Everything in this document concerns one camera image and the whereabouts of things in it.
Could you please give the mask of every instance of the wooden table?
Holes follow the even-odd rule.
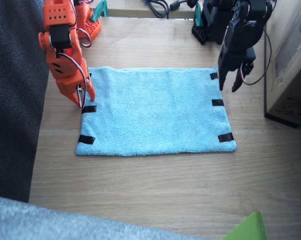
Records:
[[[201,46],[191,20],[102,18],[83,50],[90,67],[213,68],[220,46]],[[264,71],[264,40],[255,68]],[[109,157],[75,155],[81,110],[48,79],[30,203],[221,239],[263,211],[269,239],[301,240],[301,127],[265,119],[263,83],[222,92],[238,150],[234,153]]]

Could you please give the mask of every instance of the blue towel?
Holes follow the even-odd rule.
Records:
[[[90,68],[77,155],[231,152],[237,145],[216,69]]]
[[[0,197],[0,240],[204,240]]]

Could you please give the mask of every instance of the orange robot base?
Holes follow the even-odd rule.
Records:
[[[90,20],[93,12],[88,4],[82,2],[80,5],[75,6],[75,9],[77,14],[77,28],[84,29],[93,41],[102,30],[101,22],[99,20],[97,22],[92,22]],[[82,32],[78,33],[78,37],[80,39],[86,38],[85,34]]]

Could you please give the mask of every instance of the wire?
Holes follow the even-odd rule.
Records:
[[[90,1],[88,1],[88,0],[81,0],[81,1],[79,1],[79,3],[86,3],[86,4],[92,4],[94,2],[94,0],[90,0]]]
[[[264,31],[264,33],[266,34],[266,37],[267,37],[268,42],[269,42],[270,53],[269,53],[269,60],[268,60],[268,64],[267,64],[266,70],[264,71],[263,75],[257,81],[254,81],[252,83],[248,83],[248,82],[245,81],[244,76],[243,76],[243,71],[242,71],[243,63],[241,64],[240,69],[239,69],[240,70],[240,76],[241,76],[242,82],[244,84],[248,85],[248,86],[257,84],[265,76],[267,70],[269,69],[269,66],[270,66],[270,63],[271,63],[271,59],[272,59],[272,44],[271,44],[270,36],[267,34],[266,30],[261,25],[256,24],[256,26],[259,26]]]
[[[59,52],[58,55],[64,56],[65,58],[67,58],[68,60],[70,60],[78,68],[78,70],[79,70],[79,72],[80,72],[80,74],[81,74],[81,76],[82,76],[82,78],[84,80],[85,90],[84,90],[83,102],[82,102],[82,100],[80,98],[80,91],[79,91],[80,85],[78,84],[76,86],[78,105],[79,105],[79,107],[81,109],[83,109],[85,107],[85,103],[86,103],[86,91],[87,91],[87,83],[86,83],[86,77],[85,77],[84,71],[81,68],[81,66],[71,56],[68,56],[67,54],[62,53],[62,52]]]
[[[82,32],[82,33],[85,34],[86,37],[89,39],[89,44],[84,44],[84,43],[82,43],[81,41],[79,41],[79,43],[80,43],[84,48],[89,48],[90,46],[92,46],[92,39],[91,39],[91,36],[87,33],[87,31],[85,31],[85,30],[82,29],[82,28],[77,28],[76,31]]]
[[[183,0],[183,1],[180,1],[179,3],[182,4],[182,3],[186,3],[186,2],[187,2],[187,0]],[[169,19],[169,13],[170,13],[171,9],[165,0],[146,0],[145,4],[149,5],[151,11],[157,18],[163,19],[163,18],[167,17],[167,19]],[[153,4],[158,4],[158,5],[162,6],[164,8],[164,13],[160,13],[159,11],[157,11],[154,8]]]
[[[277,0],[272,0],[273,2],[275,2],[275,5],[274,5],[274,7],[272,8],[272,13],[274,12],[274,9],[276,8],[276,4],[277,4]]]
[[[75,13],[75,23],[74,23],[74,25],[70,26],[70,29],[73,29],[73,28],[76,27],[76,24],[77,24],[77,13],[76,13],[76,10],[75,10],[75,6],[74,6],[74,3],[73,3],[73,0],[69,0],[69,1],[70,1],[71,6],[72,6],[72,9],[73,9],[73,11]]]

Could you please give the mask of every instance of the green folder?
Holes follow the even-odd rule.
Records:
[[[262,211],[252,213],[222,240],[269,240]]]

